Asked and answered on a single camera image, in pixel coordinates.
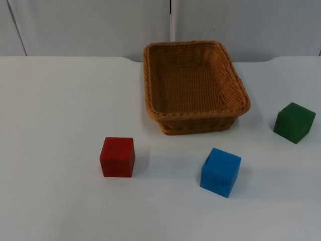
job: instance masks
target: toy block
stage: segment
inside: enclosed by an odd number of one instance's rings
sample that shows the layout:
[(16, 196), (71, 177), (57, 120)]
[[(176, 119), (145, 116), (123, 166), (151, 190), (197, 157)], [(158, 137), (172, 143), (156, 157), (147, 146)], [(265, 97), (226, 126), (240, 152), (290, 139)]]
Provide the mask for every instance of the toy block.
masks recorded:
[(202, 167), (201, 187), (228, 198), (240, 163), (240, 157), (213, 148)]
[(131, 177), (135, 162), (133, 138), (106, 137), (99, 160), (105, 177)]
[(277, 115), (273, 131), (297, 144), (309, 133), (315, 115), (313, 111), (292, 102)]

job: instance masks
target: green cube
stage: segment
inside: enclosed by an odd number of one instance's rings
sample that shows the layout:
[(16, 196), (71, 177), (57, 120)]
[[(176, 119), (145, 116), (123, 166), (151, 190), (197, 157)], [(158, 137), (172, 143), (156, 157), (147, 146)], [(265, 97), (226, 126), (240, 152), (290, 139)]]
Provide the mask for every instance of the green cube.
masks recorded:
[(315, 115), (313, 111), (291, 103), (277, 115), (274, 132), (297, 144), (309, 133)]

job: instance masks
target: basket base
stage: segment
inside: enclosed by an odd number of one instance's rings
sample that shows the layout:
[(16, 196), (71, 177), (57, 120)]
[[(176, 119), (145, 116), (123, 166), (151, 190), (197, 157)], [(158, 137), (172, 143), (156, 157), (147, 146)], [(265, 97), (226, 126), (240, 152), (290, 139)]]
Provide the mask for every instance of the basket base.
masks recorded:
[(234, 117), (193, 119), (158, 124), (164, 134), (175, 136), (224, 131), (231, 127), (235, 119)]

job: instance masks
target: basket rim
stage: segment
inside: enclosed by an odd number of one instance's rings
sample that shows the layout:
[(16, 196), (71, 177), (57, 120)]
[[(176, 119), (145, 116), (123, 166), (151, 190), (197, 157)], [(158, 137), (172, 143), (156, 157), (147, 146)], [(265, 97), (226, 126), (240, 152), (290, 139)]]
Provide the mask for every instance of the basket rim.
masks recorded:
[[(153, 46), (188, 46), (188, 45), (211, 45), (220, 48), (229, 62), (229, 67), (241, 89), (245, 103), (238, 109), (224, 109), (224, 110), (210, 110), (210, 111), (197, 111), (197, 112), (162, 112), (157, 111), (153, 107), (151, 100), (151, 84), (150, 84), (150, 49)], [(251, 107), (250, 99), (243, 86), (242, 80), (238, 77), (232, 61), (225, 50), (224, 46), (217, 41), (189, 41), (189, 42), (160, 42), (152, 43), (145, 47), (143, 54), (143, 68), (144, 68), (144, 85), (145, 85), (145, 106), (148, 115), (157, 122), (170, 122), (180, 121), (185, 119), (198, 119), (198, 118), (220, 118), (220, 117), (238, 117), (247, 112)]]

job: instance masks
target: cube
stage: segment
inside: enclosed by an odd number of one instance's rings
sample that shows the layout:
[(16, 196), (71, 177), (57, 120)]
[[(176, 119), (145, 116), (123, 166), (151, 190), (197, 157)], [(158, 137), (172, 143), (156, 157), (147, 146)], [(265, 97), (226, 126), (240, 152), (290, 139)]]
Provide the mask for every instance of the cube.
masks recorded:
[(297, 144), (309, 133), (314, 117), (313, 111), (292, 102), (277, 115), (273, 131)]
[(99, 159), (105, 177), (131, 177), (135, 162), (133, 138), (106, 137)]
[(201, 187), (228, 198), (240, 163), (240, 157), (213, 148), (202, 167)]

